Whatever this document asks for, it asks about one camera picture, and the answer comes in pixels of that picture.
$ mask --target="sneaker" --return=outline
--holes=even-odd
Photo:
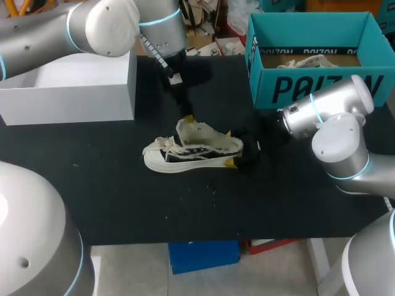
[[[225,168],[240,156],[243,142],[219,133],[205,123],[181,119],[174,135],[156,140],[143,150],[146,166],[159,173],[180,173],[193,168]]]
[[[333,65],[329,60],[327,60],[324,55],[318,54],[308,57],[297,63],[295,62],[295,60],[292,60],[290,62],[287,62],[285,65],[278,66],[277,68],[322,68],[322,67],[333,68],[337,66]]]

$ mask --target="black table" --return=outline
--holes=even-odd
[[[205,75],[194,68],[202,62],[213,78],[190,89],[197,118],[219,131],[241,126],[253,110],[244,57],[191,59],[191,77]],[[274,176],[265,157],[247,173],[148,170],[142,149],[172,134],[178,111],[152,60],[138,59],[137,77],[135,121],[0,127],[0,159],[48,179],[87,244],[352,236],[388,211],[381,197],[337,190],[310,141],[282,147]],[[387,106],[367,122],[368,148],[395,154]]]

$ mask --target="tiled floor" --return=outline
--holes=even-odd
[[[306,242],[301,240],[218,268],[173,275],[167,244],[93,247],[101,257],[97,296],[316,296]]]

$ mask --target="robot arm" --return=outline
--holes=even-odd
[[[340,190],[395,199],[395,157],[369,152],[351,113],[329,118],[313,137],[312,148]]]
[[[293,138],[304,139],[317,132],[317,125],[344,112],[354,114],[364,125],[365,116],[373,109],[372,96],[365,82],[360,76],[352,75],[285,107],[281,124]]]
[[[0,20],[0,80],[79,52],[122,56],[140,29],[168,63],[175,60],[172,67],[182,63],[186,35],[177,0],[89,0]]]
[[[313,152],[340,190],[395,199],[395,157],[365,145],[362,127],[373,109],[366,84],[352,75],[285,107],[277,118],[288,137],[314,136]]]
[[[0,78],[79,52],[119,57],[139,33],[132,0],[63,4],[43,14],[0,20]]]

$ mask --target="white box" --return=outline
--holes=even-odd
[[[136,55],[74,54],[0,83],[6,125],[133,120]]]

